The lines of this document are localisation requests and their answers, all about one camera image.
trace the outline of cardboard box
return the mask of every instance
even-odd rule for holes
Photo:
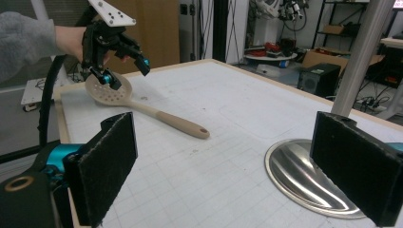
[[[305,57],[302,61],[302,67],[308,68],[321,63],[339,65],[340,72],[338,75],[340,76],[341,73],[344,72],[344,69],[346,68],[347,63],[349,62],[349,59],[345,57],[340,57],[338,55],[346,55],[346,54],[350,54],[350,52],[336,50],[328,47],[312,49],[306,52]],[[376,64],[382,61],[383,58],[384,58],[383,55],[374,55],[369,65]]]
[[[344,27],[343,26],[331,26],[327,25],[323,28],[323,32],[325,33],[330,33],[330,34],[341,34],[343,32]]]
[[[316,52],[315,50],[310,50],[305,54],[305,57],[302,61],[302,67],[308,68],[321,63],[339,65],[340,72],[338,75],[340,75],[344,71],[344,68],[347,66],[348,62],[349,60],[343,57],[323,54]]]

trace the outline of black box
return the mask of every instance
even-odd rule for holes
[[[319,97],[335,96],[339,65],[318,64],[299,73],[297,88]]]

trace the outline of person's arm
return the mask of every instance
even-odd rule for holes
[[[86,28],[55,27],[52,20],[38,21],[17,12],[1,13],[0,21],[0,82],[43,57],[71,54],[79,61],[83,58]]]

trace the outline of metal bowl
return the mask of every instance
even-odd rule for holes
[[[319,214],[339,219],[365,215],[329,180],[310,158],[310,140],[287,140],[266,153],[270,179],[288,198]]]

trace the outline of human hand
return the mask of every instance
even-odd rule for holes
[[[82,40],[85,27],[60,27],[56,26],[56,44],[65,54],[75,56],[78,61],[83,62]],[[130,57],[125,56],[122,62],[125,63]],[[104,64],[109,60],[109,54],[104,56]]]

